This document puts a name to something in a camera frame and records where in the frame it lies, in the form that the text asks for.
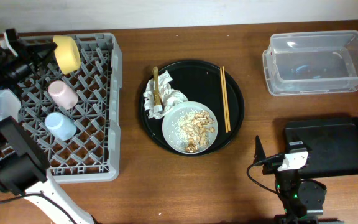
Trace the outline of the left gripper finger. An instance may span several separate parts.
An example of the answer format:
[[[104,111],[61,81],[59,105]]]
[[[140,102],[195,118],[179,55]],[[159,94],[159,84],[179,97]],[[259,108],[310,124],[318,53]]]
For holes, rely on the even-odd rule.
[[[45,73],[45,70],[48,68],[48,64],[53,61],[52,54],[38,55],[37,56],[37,67],[40,73]]]
[[[29,46],[29,50],[34,53],[45,52],[45,51],[53,52],[56,48],[57,48],[57,44],[54,42]]]

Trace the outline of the light blue plastic cup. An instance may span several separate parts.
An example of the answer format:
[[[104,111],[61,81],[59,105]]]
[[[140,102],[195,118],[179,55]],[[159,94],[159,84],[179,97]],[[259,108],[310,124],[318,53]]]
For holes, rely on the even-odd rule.
[[[45,126],[54,137],[62,141],[71,139],[77,131],[74,122],[59,112],[48,114],[45,118]]]

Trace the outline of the yellow plastic bowl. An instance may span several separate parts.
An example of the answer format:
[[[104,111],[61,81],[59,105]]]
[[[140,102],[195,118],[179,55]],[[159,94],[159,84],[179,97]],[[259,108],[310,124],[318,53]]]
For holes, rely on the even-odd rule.
[[[67,74],[79,69],[80,53],[74,39],[70,36],[55,35],[53,42],[57,45],[54,54],[62,73]]]

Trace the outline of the pink plastic cup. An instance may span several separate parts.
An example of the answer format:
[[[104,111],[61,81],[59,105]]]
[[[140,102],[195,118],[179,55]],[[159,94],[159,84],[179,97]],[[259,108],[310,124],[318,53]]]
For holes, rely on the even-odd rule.
[[[61,80],[51,82],[48,87],[48,93],[58,106],[62,106],[66,110],[75,107],[78,102],[76,92]]]

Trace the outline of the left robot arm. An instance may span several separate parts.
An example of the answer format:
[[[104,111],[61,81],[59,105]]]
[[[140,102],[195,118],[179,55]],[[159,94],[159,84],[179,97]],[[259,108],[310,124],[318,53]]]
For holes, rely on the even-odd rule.
[[[79,69],[75,40],[55,35],[46,44],[27,45],[15,29],[5,30],[0,42],[0,191],[30,201],[55,223],[96,223],[57,184],[46,155],[17,120],[17,83],[43,73],[51,60],[64,74]]]

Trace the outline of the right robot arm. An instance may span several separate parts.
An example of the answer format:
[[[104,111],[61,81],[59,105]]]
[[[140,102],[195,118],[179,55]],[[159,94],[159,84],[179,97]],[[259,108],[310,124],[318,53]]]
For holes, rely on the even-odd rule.
[[[304,168],[311,149],[301,140],[288,144],[288,151],[267,157],[258,136],[255,137],[253,163],[247,168],[248,178],[259,187],[278,196],[283,204],[284,214],[275,215],[275,223],[342,223],[338,219],[319,219],[327,187],[313,179],[303,179],[299,170]],[[261,166],[263,175],[275,176],[275,188],[271,189],[250,175],[253,167]]]

